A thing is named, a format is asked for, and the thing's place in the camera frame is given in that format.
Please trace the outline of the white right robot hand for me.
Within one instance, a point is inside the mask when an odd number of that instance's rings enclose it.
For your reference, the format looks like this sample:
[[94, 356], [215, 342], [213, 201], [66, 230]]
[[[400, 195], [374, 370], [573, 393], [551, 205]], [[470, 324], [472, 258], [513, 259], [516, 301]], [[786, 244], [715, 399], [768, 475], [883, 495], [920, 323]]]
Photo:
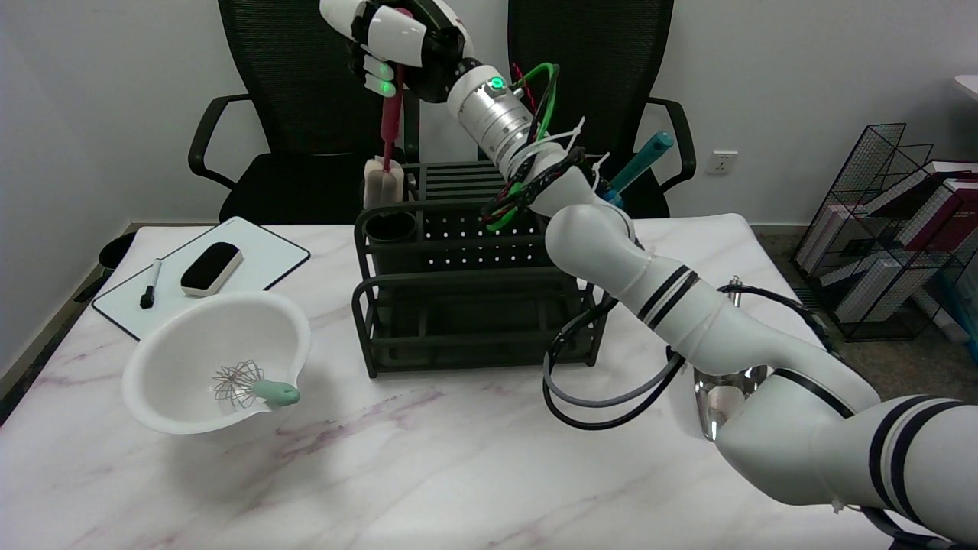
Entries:
[[329, 27], [347, 39], [350, 69], [384, 98], [396, 85], [425, 103], [446, 103], [455, 70], [474, 58], [467, 29], [444, 1], [321, 1]]

